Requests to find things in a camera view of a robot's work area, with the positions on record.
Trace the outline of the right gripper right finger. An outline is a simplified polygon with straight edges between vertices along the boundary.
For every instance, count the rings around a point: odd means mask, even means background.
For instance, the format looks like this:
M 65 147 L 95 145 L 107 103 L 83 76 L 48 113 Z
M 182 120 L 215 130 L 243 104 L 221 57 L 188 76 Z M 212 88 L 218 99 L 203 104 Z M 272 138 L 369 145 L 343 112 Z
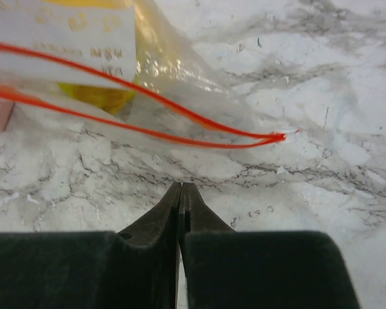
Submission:
M 189 308 L 234 308 L 237 289 L 234 248 L 237 235 L 204 202 L 193 183 L 184 183 L 179 201 L 179 244 Z

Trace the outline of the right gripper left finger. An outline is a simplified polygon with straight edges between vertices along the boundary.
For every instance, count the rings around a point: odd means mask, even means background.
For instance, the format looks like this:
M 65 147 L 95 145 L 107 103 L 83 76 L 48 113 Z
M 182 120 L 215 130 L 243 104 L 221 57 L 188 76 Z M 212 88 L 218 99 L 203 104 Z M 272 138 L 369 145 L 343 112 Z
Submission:
M 181 184 L 118 235 L 124 241 L 123 292 L 129 308 L 175 308 L 178 300 L 178 214 Z

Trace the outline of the zip bag with yellow fruit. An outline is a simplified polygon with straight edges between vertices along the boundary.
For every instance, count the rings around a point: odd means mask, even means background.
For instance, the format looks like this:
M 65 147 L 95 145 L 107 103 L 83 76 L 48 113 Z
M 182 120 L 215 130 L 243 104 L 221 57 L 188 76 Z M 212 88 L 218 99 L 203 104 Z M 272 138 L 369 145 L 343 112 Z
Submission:
M 173 76 L 158 91 L 135 84 L 136 14 L 52 1 L 0 1 L 0 100 L 92 120 L 140 146 L 159 142 L 248 149 L 293 140 L 299 129 L 263 120 L 172 27 Z M 58 84 L 133 90 L 114 115 Z

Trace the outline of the fake banana bunch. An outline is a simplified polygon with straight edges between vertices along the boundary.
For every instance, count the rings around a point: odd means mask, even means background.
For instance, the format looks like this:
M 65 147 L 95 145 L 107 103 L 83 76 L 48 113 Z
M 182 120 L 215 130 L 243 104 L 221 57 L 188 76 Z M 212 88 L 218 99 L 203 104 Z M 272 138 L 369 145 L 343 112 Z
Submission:
M 177 57 L 171 48 L 172 27 L 154 1 L 52 1 L 53 4 L 75 8 L 124 9 L 133 7 L 136 14 L 136 76 L 135 84 L 158 91 L 154 79 L 169 79 L 175 72 Z M 70 97 L 96 106 L 114 115 L 133 100 L 133 90 L 79 86 L 59 83 Z

